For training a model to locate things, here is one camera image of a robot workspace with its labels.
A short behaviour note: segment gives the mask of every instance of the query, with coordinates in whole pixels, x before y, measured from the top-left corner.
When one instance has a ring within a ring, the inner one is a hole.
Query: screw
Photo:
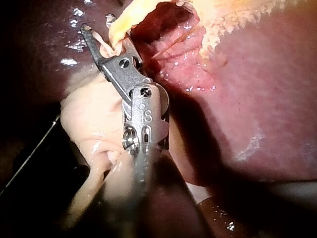
[[[110,28],[111,24],[116,20],[113,14],[106,14],[106,26]]]
[[[121,68],[126,68],[126,67],[129,66],[129,64],[130,64],[130,60],[129,60],[129,59],[122,59],[122,60],[120,60],[120,62],[119,62],[119,66],[120,66]]]
[[[135,143],[135,139],[137,139],[135,130],[131,127],[126,128],[122,138],[123,148],[127,149],[128,147],[133,145]]]
[[[152,95],[152,91],[150,88],[147,88],[147,87],[141,88],[140,95],[144,98],[149,98]]]

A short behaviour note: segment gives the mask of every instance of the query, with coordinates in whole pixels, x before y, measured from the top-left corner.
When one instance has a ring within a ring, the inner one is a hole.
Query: wet tissue surface
[[[10,168],[17,154],[8,148],[13,150],[14,143],[17,150],[23,147],[51,103],[96,75],[80,25],[87,22],[105,36],[104,14],[119,15],[122,6],[108,0],[31,0],[3,6],[12,12],[9,37],[2,43],[7,46],[3,68],[11,73],[1,91],[6,111],[1,117],[3,154],[8,155],[8,162],[1,159],[1,169],[7,173],[4,168]],[[169,91],[171,153],[179,170],[186,181],[211,187],[215,199],[206,216],[218,214],[217,206],[225,211],[209,221],[215,230],[223,227],[219,237],[223,231],[231,237],[316,233],[314,214],[244,180],[317,178],[316,9],[315,1],[299,1],[271,16],[264,14],[256,24],[224,33],[209,60],[198,55],[206,30],[195,28],[198,18],[182,8],[163,4],[132,32],[148,74]],[[230,219],[223,221],[224,214]],[[35,230],[31,221],[27,224]]]

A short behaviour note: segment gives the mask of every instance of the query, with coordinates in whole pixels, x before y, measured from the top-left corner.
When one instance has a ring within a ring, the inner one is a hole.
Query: yellow fat tissue
[[[264,14],[270,15],[275,9],[284,10],[287,4],[296,5],[299,0],[133,0],[120,17],[112,23],[109,39],[112,48],[120,43],[125,34],[140,22],[160,2],[172,2],[188,11],[195,10],[199,25],[206,29],[199,53],[208,58],[220,43],[225,32],[244,28],[247,22],[259,22]]]

